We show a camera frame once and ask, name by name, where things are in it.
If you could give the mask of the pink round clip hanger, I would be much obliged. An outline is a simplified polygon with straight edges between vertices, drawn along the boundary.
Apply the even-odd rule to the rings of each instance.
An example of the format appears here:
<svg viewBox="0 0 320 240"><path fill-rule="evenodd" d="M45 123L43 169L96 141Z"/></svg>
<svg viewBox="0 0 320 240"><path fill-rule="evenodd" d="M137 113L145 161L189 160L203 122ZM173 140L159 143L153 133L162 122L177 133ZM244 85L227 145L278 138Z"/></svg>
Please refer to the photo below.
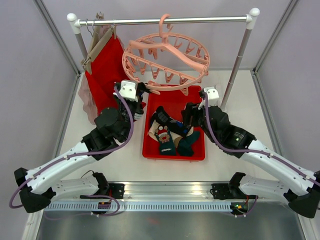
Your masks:
<svg viewBox="0 0 320 240"><path fill-rule="evenodd" d="M172 31L172 24L158 24L158 32L130 40L123 51L122 66L128 78L140 83L149 71L145 85L152 93L180 90L201 83L209 74L210 54L198 40Z"/></svg>

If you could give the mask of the teal christmas sock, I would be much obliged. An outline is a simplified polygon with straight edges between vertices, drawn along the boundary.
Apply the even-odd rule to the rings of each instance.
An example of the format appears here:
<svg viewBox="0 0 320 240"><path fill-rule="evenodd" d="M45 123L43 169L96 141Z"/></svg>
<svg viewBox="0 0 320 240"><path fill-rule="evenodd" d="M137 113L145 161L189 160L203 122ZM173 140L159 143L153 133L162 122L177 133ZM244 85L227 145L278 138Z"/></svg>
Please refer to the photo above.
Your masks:
<svg viewBox="0 0 320 240"><path fill-rule="evenodd" d="M174 145L171 132L166 125L159 125L154 131L154 135L159 143L159 153L163 156L176 156L176 147Z"/></svg>

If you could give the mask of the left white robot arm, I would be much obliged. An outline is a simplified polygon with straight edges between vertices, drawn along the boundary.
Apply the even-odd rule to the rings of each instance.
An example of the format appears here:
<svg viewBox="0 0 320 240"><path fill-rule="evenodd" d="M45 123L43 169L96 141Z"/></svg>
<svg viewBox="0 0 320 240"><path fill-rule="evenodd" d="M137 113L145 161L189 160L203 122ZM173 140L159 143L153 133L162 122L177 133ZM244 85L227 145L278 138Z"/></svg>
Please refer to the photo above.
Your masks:
<svg viewBox="0 0 320 240"><path fill-rule="evenodd" d="M134 121L144 113L143 93L146 84L123 80L114 85L116 107L106 107L95 118L95 128L67 152L36 167L14 171L19 196L27 213L45 209L51 203L72 197L81 199L105 198L110 185L103 173L79 179L64 178L76 170L100 161L123 148L132 138Z"/></svg>

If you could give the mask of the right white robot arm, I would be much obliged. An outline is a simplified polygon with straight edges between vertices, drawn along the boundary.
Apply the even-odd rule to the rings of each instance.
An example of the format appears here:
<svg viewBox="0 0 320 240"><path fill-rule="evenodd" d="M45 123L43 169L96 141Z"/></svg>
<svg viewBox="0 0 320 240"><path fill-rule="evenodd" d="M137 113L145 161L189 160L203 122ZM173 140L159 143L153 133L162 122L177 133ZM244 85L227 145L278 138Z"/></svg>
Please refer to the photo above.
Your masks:
<svg viewBox="0 0 320 240"><path fill-rule="evenodd" d="M247 161L275 180L236 172L228 183L234 198L245 196L282 202L297 214L313 219L320 203L320 173L305 169L277 154L252 133L232 125L227 113L218 106L187 103L181 112L183 123L200 127L212 143L224 153Z"/></svg>

